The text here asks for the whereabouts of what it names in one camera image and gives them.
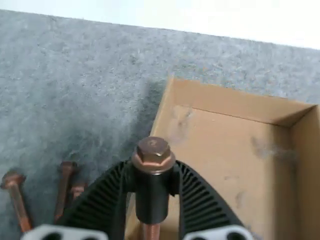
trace white plastic part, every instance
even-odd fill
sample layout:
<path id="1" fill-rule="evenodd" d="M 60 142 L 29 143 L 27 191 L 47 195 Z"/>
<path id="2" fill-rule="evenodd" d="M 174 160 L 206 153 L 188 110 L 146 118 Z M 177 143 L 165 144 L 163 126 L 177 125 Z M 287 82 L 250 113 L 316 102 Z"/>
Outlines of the white plastic part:
<path id="1" fill-rule="evenodd" d="M 43 224 L 25 233 L 20 240 L 108 240 L 101 231 Z"/>
<path id="2" fill-rule="evenodd" d="M 232 238 L 231 234 L 235 233 L 239 235 L 237 238 Z M 204 231 L 191 232 L 185 235 L 183 240 L 195 240 L 197 238 L 204 240 L 254 240 L 253 236 L 246 228 L 238 225 L 223 226 Z"/>

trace gray carpet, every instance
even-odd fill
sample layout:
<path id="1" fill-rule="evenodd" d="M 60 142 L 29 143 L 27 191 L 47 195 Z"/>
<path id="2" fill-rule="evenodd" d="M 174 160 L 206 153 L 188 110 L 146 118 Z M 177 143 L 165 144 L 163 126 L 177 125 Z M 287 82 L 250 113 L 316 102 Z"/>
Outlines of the gray carpet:
<path id="1" fill-rule="evenodd" d="M 26 174 L 35 226 L 51 223 L 57 166 L 91 183 L 147 136 L 168 74 L 320 103 L 320 51 L 0 11 L 0 176 Z M 0 191 L 0 239 L 20 236 Z"/>

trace hex bolt head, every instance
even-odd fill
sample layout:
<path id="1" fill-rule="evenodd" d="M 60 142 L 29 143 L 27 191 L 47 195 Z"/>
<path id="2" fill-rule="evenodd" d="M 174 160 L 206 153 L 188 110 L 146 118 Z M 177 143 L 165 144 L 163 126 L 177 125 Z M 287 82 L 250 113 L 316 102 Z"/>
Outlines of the hex bolt head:
<path id="1" fill-rule="evenodd" d="M 2 178 L 1 188 L 6 189 L 10 196 L 18 218 L 21 231 L 23 233 L 32 229 L 30 217 L 26 211 L 20 184 L 25 181 L 26 177 L 14 170 L 9 170 Z"/>
<path id="2" fill-rule="evenodd" d="M 150 136 L 139 141 L 137 154 L 144 165 L 161 166 L 170 157 L 169 144 L 160 137 Z"/>
<path id="3" fill-rule="evenodd" d="M 3 177 L 1 188 L 8 189 L 13 184 L 19 185 L 22 184 L 26 180 L 26 177 L 14 170 L 9 170 Z"/>
<path id="4" fill-rule="evenodd" d="M 170 169 L 176 162 L 168 142 L 157 136 L 140 140 L 131 160 L 139 170 L 156 175 Z"/>
<path id="5" fill-rule="evenodd" d="M 72 198 L 75 200 L 77 197 L 79 197 L 87 188 L 88 184 L 86 182 L 79 182 L 72 186 L 71 193 Z"/>

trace bolt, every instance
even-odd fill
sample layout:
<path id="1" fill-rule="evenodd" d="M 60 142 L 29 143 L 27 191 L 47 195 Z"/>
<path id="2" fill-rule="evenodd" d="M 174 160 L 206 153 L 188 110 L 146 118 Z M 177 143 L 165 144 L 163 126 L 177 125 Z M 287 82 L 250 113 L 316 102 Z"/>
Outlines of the bolt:
<path id="1" fill-rule="evenodd" d="M 73 200 L 75 200 L 77 197 L 79 197 L 85 191 L 87 186 L 88 186 L 88 184 L 85 182 L 80 182 L 80 183 L 74 184 L 71 188 Z"/>
<path id="2" fill-rule="evenodd" d="M 161 166 L 171 153 L 169 144 L 156 136 L 139 141 L 136 151 L 143 165 L 157 166 Z"/>
<path id="3" fill-rule="evenodd" d="M 148 136 L 137 144 L 132 162 L 144 172 L 159 174 L 170 169 L 175 164 L 176 158 L 163 138 Z"/>
<path id="4" fill-rule="evenodd" d="M 78 170 L 78 166 L 75 162 L 64 161 L 61 163 L 60 169 L 62 172 L 62 177 L 58 186 L 58 195 L 54 210 L 55 221 L 57 221 L 64 214 L 65 205 L 67 201 L 69 180 L 71 176 Z"/>
<path id="5" fill-rule="evenodd" d="M 8 171 L 2 178 L 1 188 L 8 190 L 17 215 L 21 231 L 23 233 L 32 229 L 31 220 L 26 211 L 25 203 L 19 186 L 25 181 L 26 177 L 16 171 Z"/>
<path id="6" fill-rule="evenodd" d="M 142 240 L 159 240 L 160 223 L 158 224 L 142 224 Z"/>

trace hole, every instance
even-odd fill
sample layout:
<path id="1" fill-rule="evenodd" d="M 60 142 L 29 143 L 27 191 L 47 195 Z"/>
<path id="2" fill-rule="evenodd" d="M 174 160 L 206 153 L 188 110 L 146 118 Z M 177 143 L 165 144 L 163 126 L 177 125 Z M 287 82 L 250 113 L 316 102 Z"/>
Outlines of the hole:
<path id="1" fill-rule="evenodd" d="M 86 237 L 85 239 L 83 240 L 99 240 L 98 238 L 95 238 L 95 237 Z"/>
<path id="2" fill-rule="evenodd" d="M 59 232 L 49 233 L 47 236 L 44 236 L 42 240 L 61 240 L 62 235 Z"/>
<path id="3" fill-rule="evenodd" d="M 228 236 L 226 236 L 227 240 L 246 240 L 246 238 L 237 232 L 230 232 Z"/>

